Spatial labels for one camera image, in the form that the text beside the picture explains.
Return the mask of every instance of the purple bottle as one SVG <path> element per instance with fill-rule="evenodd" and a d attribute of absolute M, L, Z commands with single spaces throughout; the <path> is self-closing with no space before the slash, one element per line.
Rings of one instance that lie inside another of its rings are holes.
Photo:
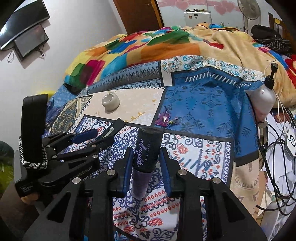
<path fill-rule="evenodd" d="M 141 200 L 146 195 L 148 184 L 154 172 L 160 151 L 163 132 L 141 127 L 133 159 L 133 185 L 131 195 Z"/>

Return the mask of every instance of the black bottle cap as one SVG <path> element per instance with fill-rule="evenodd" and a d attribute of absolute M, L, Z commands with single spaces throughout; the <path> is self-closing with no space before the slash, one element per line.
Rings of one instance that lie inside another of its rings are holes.
<path fill-rule="evenodd" d="M 163 131 L 141 127 L 133 160 L 133 167 L 139 172 L 153 172 L 163 139 Z"/>
<path fill-rule="evenodd" d="M 274 87 L 274 74 L 278 70 L 278 65 L 276 63 L 271 64 L 271 74 L 265 78 L 264 84 L 265 86 L 272 90 Z"/>

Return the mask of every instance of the wooden door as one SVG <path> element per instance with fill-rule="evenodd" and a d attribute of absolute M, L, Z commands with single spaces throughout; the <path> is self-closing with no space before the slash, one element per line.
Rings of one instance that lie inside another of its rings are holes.
<path fill-rule="evenodd" d="M 158 30 L 154 0 L 113 0 L 128 34 Z"/>

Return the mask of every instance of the purple flower embroidery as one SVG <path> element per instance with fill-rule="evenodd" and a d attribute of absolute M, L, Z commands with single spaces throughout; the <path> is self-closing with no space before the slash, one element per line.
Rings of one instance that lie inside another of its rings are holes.
<path fill-rule="evenodd" d="M 159 113 L 158 118 L 155 121 L 155 125 L 161 127 L 168 127 L 169 125 L 178 125 L 180 124 L 180 119 L 175 117 L 173 120 L 170 120 L 170 112 L 165 107 L 165 112 Z"/>
<path fill-rule="evenodd" d="M 158 114 L 158 119 L 155 121 L 155 125 L 167 127 L 170 123 L 170 113 L 165 111 L 163 113 Z"/>

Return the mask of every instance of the white power adapter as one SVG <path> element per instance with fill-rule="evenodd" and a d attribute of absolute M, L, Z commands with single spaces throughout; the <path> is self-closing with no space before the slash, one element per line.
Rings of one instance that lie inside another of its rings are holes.
<path fill-rule="evenodd" d="M 294 130 L 290 129 L 288 130 L 288 135 L 287 135 L 287 139 L 286 139 L 286 143 L 285 143 L 285 148 L 287 150 L 287 152 L 289 153 L 289 155 L 291 157 L 295 156 L 296 153 L 296 139 L 295 139 L 295 134 L 294 134 Z"/>

